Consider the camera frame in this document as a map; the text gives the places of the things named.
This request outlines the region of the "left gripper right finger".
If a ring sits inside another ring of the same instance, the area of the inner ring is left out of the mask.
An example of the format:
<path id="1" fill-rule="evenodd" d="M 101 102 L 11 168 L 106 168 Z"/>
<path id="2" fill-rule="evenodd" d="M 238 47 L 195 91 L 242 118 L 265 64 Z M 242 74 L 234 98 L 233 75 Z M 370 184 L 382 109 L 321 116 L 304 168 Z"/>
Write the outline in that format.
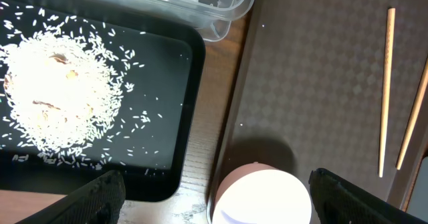
<path id="1" fill-rule="evenodd" d="M 308 183 L 321 224 L 427 224 L 327 169 L 312 171 Z"/>

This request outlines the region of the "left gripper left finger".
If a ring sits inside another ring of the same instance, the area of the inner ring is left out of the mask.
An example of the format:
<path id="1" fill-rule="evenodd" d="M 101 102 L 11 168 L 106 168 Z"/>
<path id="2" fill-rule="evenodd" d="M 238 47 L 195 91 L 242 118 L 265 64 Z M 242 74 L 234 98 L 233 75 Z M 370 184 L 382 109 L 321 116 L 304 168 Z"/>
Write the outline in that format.
<path id="1" fill-rule="evenodd" d="M 108 171 L 19 224 L 117 224 L 126 198 L 124 179 Z"/>

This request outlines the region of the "pink white bowl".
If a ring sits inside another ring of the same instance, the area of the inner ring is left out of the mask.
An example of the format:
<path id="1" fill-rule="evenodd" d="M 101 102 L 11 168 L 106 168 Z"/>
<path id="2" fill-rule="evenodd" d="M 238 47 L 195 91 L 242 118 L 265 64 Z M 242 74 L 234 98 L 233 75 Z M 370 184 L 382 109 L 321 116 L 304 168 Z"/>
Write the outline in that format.
<path id="1" fill-rule="evenodd" d="M 231 171 L 215 196 L 212 224 L 309 224 L 312 202 L 294 175 L 254 162 Z"/>

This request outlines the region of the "rice food scraps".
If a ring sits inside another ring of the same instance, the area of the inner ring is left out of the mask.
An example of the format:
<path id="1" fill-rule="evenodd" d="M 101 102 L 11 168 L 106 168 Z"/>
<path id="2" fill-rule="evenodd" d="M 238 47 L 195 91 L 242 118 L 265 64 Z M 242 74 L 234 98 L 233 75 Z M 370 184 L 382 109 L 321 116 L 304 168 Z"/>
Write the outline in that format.
<path id="1" fill-rule="evenodd" d="M 129 30 L 1 0 L 1 161 L 136 167 L 151 150 L 146 64 Z"/>

